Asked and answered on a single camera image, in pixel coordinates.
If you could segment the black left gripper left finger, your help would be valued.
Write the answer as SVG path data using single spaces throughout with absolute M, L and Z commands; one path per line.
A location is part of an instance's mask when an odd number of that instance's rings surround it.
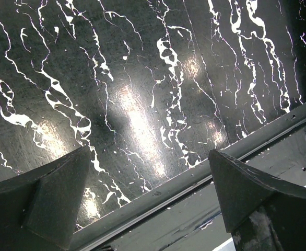
M 0 182 L 0 250 L 69 250 L 89 159 L 80 147 Z

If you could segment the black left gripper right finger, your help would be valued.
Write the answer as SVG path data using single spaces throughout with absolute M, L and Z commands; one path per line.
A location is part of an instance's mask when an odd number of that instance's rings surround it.
M 226 231 L 236 250 L 306 250 L 306 188 L 209 152 Z

